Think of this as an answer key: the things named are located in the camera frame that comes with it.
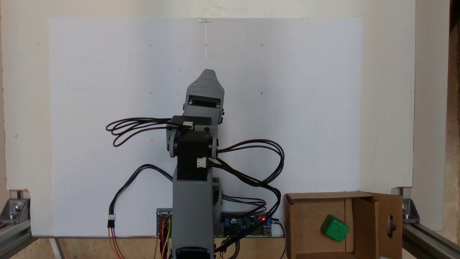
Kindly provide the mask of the grey tapered fixed gripper finger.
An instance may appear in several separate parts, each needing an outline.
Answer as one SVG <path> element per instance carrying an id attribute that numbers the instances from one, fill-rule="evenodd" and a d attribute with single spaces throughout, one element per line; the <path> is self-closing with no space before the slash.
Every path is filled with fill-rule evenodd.
<path id="1" fill-rule="evenodd" d="M 213 69 L 204 69 L 202 74 L 192 82 L 186 91 L 187 95 L 223 99 L 225 90 L 217 79 Z"/>

